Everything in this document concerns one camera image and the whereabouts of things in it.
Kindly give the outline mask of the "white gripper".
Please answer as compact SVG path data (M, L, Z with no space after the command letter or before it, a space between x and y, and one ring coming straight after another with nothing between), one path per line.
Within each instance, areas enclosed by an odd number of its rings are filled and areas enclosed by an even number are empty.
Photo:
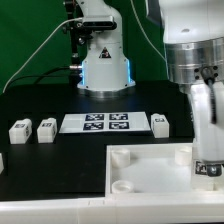
M224 163L224 84L213 85L216 99L216 123L211 121L210 88L200 83L192 85L189 101L193 112L193 123L198 157L207 165L207 175L222 175Z

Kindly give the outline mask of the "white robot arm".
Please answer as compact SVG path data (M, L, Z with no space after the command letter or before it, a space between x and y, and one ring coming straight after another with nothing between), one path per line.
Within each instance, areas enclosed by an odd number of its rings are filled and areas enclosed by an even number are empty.
M78 89L96 97L135 84L122 49L122 18L104 0L76 0L80 29L90 37ZM224 167L224 0L146 0L162 22L167 75L188 95L196 154L207 175Z

